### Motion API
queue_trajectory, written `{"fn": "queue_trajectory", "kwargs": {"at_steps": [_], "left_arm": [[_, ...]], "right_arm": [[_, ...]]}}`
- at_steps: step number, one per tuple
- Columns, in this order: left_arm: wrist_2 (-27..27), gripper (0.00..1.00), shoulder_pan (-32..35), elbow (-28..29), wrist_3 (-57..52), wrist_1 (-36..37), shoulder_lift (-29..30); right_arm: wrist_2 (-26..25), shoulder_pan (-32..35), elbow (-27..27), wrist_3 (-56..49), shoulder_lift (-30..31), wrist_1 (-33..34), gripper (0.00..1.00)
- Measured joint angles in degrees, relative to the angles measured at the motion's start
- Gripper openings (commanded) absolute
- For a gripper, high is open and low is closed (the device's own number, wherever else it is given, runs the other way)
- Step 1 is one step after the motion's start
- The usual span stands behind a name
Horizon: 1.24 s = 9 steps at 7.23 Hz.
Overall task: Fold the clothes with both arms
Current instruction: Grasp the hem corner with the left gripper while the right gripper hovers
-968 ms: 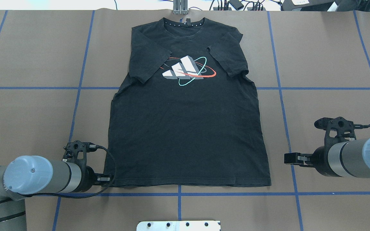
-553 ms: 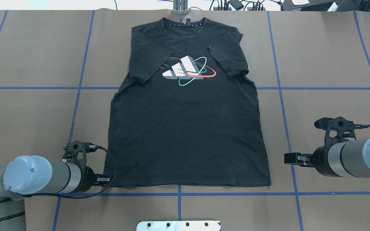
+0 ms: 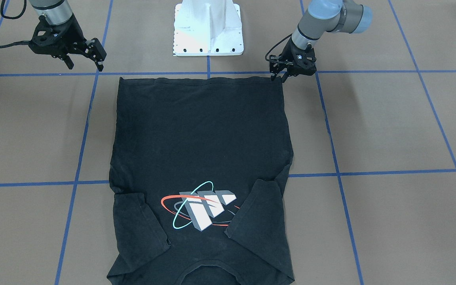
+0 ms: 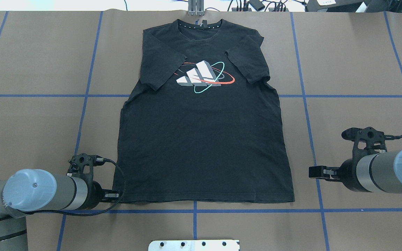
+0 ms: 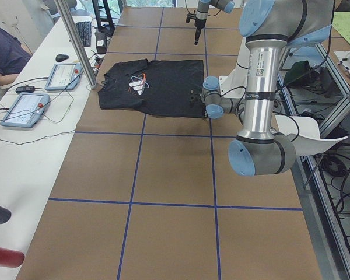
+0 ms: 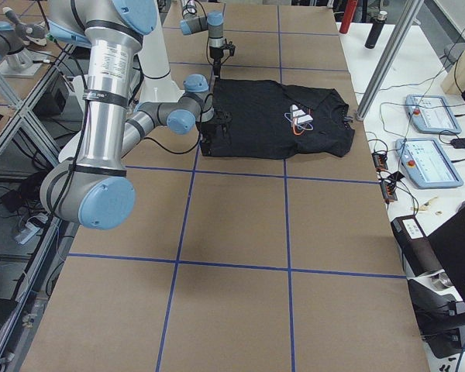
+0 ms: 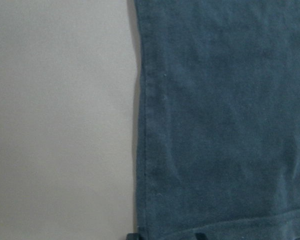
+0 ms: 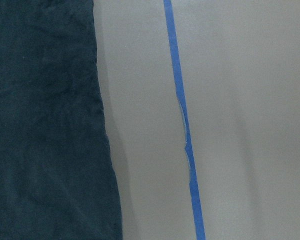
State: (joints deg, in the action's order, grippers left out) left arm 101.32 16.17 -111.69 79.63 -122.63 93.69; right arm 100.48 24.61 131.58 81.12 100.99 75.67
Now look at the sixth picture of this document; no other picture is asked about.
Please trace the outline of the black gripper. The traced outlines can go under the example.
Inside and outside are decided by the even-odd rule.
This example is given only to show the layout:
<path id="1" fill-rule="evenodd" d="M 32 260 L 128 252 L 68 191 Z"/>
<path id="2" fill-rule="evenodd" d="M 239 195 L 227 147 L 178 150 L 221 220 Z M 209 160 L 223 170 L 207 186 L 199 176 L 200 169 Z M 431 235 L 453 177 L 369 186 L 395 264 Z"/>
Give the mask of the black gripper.
<path id="1" fill-rule="evenodd" d="M 207 61 L 212 66 L 214 77 L 221 75 L 222 65 L 236 52 L 236 45 L 226 38 L 208 38 Z"/>
<path id="2" fill-rule="evenodd" d="M 229 133 L 229 124 L 232 121 L 230 112 L 215 110 L 212 118 L 197 124 L 201 135 L 200 144 L 211 143 L 217 135 L 225 136 Z"/>

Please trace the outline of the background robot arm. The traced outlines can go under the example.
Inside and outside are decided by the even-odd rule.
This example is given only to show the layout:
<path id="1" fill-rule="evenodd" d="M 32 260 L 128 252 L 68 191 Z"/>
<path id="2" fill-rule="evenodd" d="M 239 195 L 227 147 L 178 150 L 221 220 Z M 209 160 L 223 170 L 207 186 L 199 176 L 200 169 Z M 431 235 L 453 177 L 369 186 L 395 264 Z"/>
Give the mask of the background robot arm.
<path id="1" fill-rule="evenodd" d="M 0 21 L 0 62 L 7 56 L 12 56 L 25 49 L 24 42 L 16 34 L 11 23 Z"/>

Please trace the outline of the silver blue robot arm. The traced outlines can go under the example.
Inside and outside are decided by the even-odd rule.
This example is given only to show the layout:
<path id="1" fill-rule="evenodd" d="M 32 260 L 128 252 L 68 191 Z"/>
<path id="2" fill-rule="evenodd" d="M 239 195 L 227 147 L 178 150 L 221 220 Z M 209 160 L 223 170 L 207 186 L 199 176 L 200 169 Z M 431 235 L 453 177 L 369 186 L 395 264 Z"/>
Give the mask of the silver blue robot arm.
<path id="1" fill-rule="evenodd" d="M 236 45 L 224 35 L 224 16 L 217 10 L 205 11 L 200 1 L 179 1 L 181 6 L 180 29 L 189 36 L 206 32 L 205 56 L 212 66 L 213 77 L 220 79 L 222 65 L 235 55 Z"/>
<path id="2" fill-rule="evenodd" d="M 135 204 L 122 156 L 158 126 L 185 134 L 211 120 L 212 93 L 200 74 L 174 83 L 155 1 L 53 1 L 48 23 L 91 54 L 77 148 L 60 155 L 40 200 L 57 218 L 111 229 Z"/>

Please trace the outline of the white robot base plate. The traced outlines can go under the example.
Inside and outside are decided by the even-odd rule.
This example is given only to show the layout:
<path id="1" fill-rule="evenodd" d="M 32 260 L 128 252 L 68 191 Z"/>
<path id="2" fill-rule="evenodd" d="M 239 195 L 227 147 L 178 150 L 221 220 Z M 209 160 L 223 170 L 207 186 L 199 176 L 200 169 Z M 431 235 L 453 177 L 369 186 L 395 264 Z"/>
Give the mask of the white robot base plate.
<path id="1" fill-rule="evenodd" d="M 138 53 L 144 80 L 140 89 L 139 103 L 135 109 L 147 102 L 175 103 L 183 94 L 171 76 L 157 1 L 148 1 L 148 3 L 150 13 L 143 19 L 147 25 L 153 27 L 153 30 L 143 37 L 143 47 Z"/>

